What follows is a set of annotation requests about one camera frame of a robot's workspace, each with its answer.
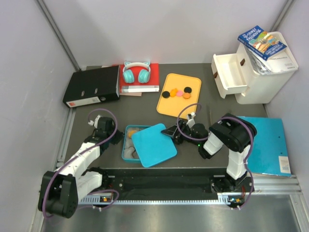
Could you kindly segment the blue tin lid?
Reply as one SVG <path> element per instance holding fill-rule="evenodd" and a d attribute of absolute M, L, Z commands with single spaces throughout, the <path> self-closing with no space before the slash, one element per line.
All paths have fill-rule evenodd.
<path fill-rule="evenodd" d="M 161 133 L 162 123 L 150 126 L 132 135 L 132 142 L 144 168 L 163 163 L 177 155 L 172 139 Z"/>

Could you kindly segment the round orange cookie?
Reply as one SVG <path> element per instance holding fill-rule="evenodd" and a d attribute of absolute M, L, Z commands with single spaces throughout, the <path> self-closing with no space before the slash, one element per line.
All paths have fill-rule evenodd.
<path fill-rule="evenodd" d="M 129 138 L 132 138 L 132 135 L 133 135 L 134 133 L 136 133 L 135 130 L 130 131 L 130 132 L 128 133 L 128 137 L 129 137 Z"/>

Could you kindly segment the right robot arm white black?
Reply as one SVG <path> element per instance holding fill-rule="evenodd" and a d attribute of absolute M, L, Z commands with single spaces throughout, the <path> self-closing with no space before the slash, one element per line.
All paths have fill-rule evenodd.
<path fill-rule="evenodd" d="M 242 187 L 242 178 L 248 172 L 247 160 L 257 135 L 255 126 L 227 113 L 207 130 L 203 124 L 195 122 L 195 116 L 195 113 L 191 113 L 187 115 L 187 120 L 177 119 L 175 125 L 161 133 L 170 137 L 175 144 L 187 141 L 197 145 L 203 159 L 211 159 L 226 146 L 229 154 L 225 185 L 230 191 L 237 191 Z"/>

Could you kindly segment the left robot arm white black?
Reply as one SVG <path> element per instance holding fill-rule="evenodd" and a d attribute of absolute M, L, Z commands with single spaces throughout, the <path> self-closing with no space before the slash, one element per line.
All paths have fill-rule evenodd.
<path fill-rule="evenodd" d="M 61 167 L 42 176 L 38 210 L 45 218 L 54 215 L 70 218 L 78 203 L 91 191 L 106 191 L 109 179 L 101 173 L 89 171 L 88 166 L 109 147 L 118 144 L 124 134 L 118 129 L 114 115 L 98 115 L 88 124 L 94 128 L 78 151 Z"/>

